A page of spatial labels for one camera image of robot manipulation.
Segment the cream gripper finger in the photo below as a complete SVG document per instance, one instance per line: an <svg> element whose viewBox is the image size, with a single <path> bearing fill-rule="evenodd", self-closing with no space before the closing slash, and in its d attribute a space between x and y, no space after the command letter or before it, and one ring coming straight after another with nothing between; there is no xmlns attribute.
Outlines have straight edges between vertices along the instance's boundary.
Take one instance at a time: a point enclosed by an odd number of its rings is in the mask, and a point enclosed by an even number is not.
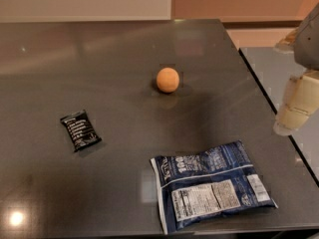
<svg viewBox="0 0 319 239"><path fill-rule="evenodd" d="M294 29L275 44L274 50L280 53L292 53L294 51L296 36L297 30Z"/></svg>
<svg viewBox="0 0 319 239"><path fill-rule="evenodd" d="M306 71L289 79L275 117L274 131L291 135L319 109L319 71Z"/></svg>

